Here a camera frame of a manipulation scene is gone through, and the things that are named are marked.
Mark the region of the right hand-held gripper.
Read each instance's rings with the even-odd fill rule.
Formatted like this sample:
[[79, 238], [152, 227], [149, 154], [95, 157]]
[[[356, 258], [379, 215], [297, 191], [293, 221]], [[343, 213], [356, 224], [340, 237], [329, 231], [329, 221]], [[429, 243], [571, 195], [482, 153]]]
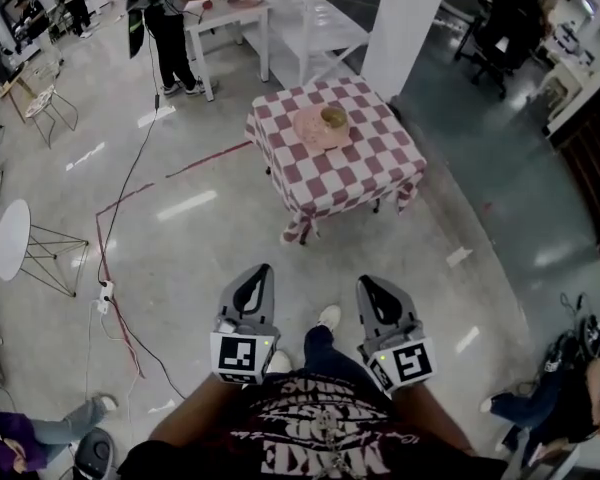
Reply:
[[384, 278], [365, 274], [356, 282], [356, 300], [366, 336], [358, 351], [385, 393], [436, 374], [433, 341], [415, 325], [419, 318], [406, 291]]

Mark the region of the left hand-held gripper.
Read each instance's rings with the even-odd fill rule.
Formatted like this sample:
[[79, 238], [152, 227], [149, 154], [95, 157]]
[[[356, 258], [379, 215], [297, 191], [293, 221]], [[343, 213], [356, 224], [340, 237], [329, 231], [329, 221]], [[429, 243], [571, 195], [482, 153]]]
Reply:
[[225, 383], [262, 384], [280, 338], [279, 330], [270, 324], [273, 268], [267, 263], [255, 265], [231, 281], [221, 293], [219, 314], [229, 318], [218, 317], [210, 334], [212, 373]]

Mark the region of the olive brown bowl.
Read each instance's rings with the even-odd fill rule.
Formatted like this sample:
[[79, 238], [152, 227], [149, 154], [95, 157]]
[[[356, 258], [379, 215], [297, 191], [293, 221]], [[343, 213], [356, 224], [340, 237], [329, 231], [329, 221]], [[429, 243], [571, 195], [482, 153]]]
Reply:
[[347, 113], [339, 107], [325, 106], [320, 110], [320, 117], [326, 127], [332, 130], [346, 128], [348, 123]]

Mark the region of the person's left forearm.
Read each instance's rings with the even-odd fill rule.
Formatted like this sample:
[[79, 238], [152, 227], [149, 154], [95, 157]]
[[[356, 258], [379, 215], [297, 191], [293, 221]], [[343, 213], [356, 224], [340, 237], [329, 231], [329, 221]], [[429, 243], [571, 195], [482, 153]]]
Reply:
[[241, 385], [225, 383], [210, 374], [155, 427], [149, 440], [174, 447], [185, 447], [200, 440], [219, 421], [241, 391]]

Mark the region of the person's right white shoe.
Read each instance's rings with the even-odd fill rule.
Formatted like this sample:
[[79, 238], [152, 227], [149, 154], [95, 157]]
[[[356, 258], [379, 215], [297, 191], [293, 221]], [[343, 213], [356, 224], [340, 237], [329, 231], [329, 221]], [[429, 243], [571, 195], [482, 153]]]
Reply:
[[341, 308], [338, 305], [329, 305], [320, 314], [316, 326], [322, 326], [334, 333], [341, 320]]

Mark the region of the person's white shoe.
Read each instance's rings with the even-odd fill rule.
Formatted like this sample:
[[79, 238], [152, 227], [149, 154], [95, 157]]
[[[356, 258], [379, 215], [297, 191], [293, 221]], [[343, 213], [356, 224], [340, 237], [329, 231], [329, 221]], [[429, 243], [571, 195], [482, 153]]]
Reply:
[[282, 350], [276, 350], [271, 357], [266, 373], [287, 374], [293, 370], [292, 362], [289, 356]]
[[316, 326], [322, 326], [334, 333], [341, 320], [341, 308], [338, 305], [329, 305], [320, 314]]

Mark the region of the small dark-legged table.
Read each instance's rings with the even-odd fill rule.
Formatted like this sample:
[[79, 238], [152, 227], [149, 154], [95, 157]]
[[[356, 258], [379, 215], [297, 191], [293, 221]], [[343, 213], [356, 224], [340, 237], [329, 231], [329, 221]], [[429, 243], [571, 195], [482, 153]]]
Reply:
[[283, 244], [305, 246], [310, 234], [320, 238], [319, 221], [363, 204], [368, 204], [374, 214], [379, 212], [382, 200], [386, 197], [383, 189], [374, 188], [372, 178], [366, 180], [367, 187], [356, 176], [350, 178], [348, 174], [353, 171], [349, 167], [342, 171], [350, 184], [342, 181], [340, 169], [328, 170], [311, 179], [301, 177], [291, 183], [281, 171], [272, 166], [266, 168], [266, 175], [291, 215], [290, 222], [281, 234]]

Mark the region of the white power strip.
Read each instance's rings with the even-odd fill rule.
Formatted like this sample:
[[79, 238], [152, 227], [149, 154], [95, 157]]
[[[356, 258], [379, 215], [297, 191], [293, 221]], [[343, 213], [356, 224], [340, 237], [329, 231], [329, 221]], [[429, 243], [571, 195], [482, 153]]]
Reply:
[[109, 311], [109, 307], [112, 303], [114, 284], [109, 281], [102, 281], [100, 283], [101, 289], [99, 293], [97, 310], [102, 314], [106, 315]]

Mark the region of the black printed t-shirt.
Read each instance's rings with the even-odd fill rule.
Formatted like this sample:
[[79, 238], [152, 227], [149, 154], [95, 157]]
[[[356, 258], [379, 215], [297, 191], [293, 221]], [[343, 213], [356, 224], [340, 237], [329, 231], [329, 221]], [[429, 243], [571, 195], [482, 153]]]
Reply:
[[293, 373], [243, 389], [188, 446], [137, 445], [118, 472], [120, 480], [501, 480], [506, 469], [406, 424], [378, 390]]

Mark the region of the grey round device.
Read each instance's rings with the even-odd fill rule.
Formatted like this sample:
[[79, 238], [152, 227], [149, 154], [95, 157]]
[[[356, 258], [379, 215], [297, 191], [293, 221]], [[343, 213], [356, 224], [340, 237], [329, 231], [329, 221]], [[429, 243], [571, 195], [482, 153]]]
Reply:
[[116, 480], [114, 444], [103, 429], [94, 428], [79, 442], [71, 470], [72, 480]]

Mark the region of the white round side table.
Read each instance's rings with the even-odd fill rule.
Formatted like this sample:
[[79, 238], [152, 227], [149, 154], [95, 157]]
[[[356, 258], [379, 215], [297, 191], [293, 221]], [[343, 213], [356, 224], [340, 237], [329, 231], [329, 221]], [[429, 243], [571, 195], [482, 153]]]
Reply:
[[[16, 199], [0, 219], [0, 279], [10, 282], [24, 274], [54, 292], [76, 298], [80, 265], [88, 248], [85, 239], [34, 224], [29, 204]], [[62, 257], [71, 252], [81, 253], [73, 281], [60, 265]]]

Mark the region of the dark wooden staircase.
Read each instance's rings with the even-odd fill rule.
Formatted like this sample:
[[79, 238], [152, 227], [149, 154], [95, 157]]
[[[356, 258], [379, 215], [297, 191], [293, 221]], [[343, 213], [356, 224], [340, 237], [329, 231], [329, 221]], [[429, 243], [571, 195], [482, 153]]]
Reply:
[[550, 136], [586, 204], [600, 255], [600, 88]]

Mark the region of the black office chair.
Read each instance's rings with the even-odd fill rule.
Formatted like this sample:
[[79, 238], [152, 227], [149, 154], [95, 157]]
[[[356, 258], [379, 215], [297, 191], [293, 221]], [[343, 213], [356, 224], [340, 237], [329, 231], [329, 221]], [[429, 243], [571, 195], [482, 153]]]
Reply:
[[496, 44], [503, 38], [505, 11], [502, 4], [494, 4], [487, 10], [479, 0], [461, 0], [460, 10], [466, 14], [468, 29], [454, 53], [453, 60], [467, 59], [479, 70], [472, 76], [471, 83], [478, 85], [483, 74], [499, 88], [499, 98], [507, 95], [505, 85], [505, 53]]

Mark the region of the white metal shelving rack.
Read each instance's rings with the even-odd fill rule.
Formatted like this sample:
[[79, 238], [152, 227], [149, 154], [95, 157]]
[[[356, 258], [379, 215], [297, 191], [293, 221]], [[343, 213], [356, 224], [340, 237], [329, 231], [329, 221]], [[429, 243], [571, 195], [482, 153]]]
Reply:
[[368, 44], [370, 33], [336, 1], [340, 0], [265, 0], [270, 71], [283, 87], [354, 74], [345, 59]]

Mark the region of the white square table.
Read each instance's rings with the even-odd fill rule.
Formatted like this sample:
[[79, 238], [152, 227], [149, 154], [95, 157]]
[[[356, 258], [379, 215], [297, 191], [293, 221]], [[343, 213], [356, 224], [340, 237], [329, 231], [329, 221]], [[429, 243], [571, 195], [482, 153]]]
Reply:
[[215, 98], [210, 71], [205, 59], [201, 36], [203, 33], [229, 26], [234, 30], [238, 42], [244, 38], [242, 26], [256, 23], [259, 40], [256, 49], [259, 62], [259, 77], [262, 82], [269, 81], [269, 4], [264, 0], [253, 0], [250, 7], [244, 7], [234, 0], [196, 0], [185, 7], [184, 28], [188, 34], [186, 44], [193, 49], [196, 74], [204, 87], [204, 96], [208, 102]]

